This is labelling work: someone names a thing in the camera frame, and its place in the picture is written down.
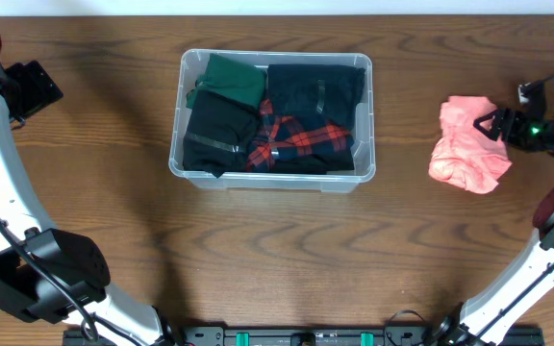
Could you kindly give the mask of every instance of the green folded cloth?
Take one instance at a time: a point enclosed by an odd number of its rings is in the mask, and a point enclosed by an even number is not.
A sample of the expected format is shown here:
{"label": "green folded cloth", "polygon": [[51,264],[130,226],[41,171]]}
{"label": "green folded cloth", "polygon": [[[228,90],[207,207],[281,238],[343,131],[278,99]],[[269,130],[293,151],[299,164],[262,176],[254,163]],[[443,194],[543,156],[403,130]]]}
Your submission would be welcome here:
{"label": "green folded cloth", "polygon": [[207,90],[257,110],[265,79],[264,72],[253,65],[211,54],[207,70],[196,80],[196,89],[188,93],[188,108],[193,108],[199,90]]}

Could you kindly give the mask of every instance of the storage bin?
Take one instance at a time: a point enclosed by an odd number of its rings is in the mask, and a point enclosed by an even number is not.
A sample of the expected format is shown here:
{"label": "storage bin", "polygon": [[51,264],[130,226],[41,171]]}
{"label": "storage bin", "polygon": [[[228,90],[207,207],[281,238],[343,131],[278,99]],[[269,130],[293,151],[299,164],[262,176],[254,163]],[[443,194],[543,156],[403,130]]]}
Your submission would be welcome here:
{"label": "storage bin", "polygon": [[[272,173],[225,173],[220,178],[199,171],[183,168],[183,138],[188,127],[191,110],[186,107],[186,95],[203,74],[209,55],[222,55],[228,59],[253,64],[266,70],[272,63],[340,64],[364,68],[365,89],[361,103],[356,108],[356,125],[352,131],[354,145],[353,171],[329,172],[326,175],[272,174]],[[322,192],[352,191],[358,184],[368,182],[375,174],[375,141],[373,128],[373,70],[371,59],[359,53],[275,53],[191,49],[181,58],[181,72],[174,112],[174,130],[168,165],[175,176],[189,179],[200,188],[287,188],[311,189]]]}

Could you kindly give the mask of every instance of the tabletop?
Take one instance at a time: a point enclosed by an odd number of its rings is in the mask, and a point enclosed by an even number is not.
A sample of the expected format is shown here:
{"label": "tabletop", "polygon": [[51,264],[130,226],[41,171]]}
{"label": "tabletop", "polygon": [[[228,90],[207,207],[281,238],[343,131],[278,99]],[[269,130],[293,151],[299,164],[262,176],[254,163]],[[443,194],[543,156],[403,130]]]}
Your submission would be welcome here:
{"label": "tabletop", "polygon": [[[524,247],[554,158],[509,149],[477,195],[428,176],[450,95],[518,107],[554,71],[554,16],[0,18],[2,62],[38,60],[64,98],[14,132],[59,228],[91,237],[113,281],[173,323],[438,321]],[[373,61],[377,172],[349,194],[201,190],[168,169],[190,48],[359,52]],[[554,110],[554,82],[548,88]],[[520,320],[554,345],[554,290]],[[0,311],[0,345],[61,345],[65,325]]]}

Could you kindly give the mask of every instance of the red plaid cloth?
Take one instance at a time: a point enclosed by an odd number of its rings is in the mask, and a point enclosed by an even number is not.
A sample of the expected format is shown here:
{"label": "red plaid cloth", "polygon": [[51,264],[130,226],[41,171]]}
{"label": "red plaid cloth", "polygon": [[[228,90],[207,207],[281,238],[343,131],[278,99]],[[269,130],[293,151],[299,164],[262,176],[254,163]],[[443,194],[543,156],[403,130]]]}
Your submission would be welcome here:
{"label": "red plaid cloth", "polygon": [[249,144],[247,171],[268,172],[275,160],[292,160],[349,150],[354,138],[322,115],[274,115],[270,100],[260,104],[263,125]]}

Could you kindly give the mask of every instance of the folded pink shirt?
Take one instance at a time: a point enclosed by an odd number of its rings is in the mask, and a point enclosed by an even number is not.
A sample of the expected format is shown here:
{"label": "folded pink shirt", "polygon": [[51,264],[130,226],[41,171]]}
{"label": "folded pink shirt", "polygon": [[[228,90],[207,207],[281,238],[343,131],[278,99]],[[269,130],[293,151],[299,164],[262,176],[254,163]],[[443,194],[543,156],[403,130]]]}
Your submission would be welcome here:
{"label": "folded pink shirt", "polygon": [[473,127],[473,121],[495,109],[486,97],[450,96],[441,104],[442,138],[429,163],[433,179],[475,193],[493,191],[512,163],[504,142],[486,138]]}

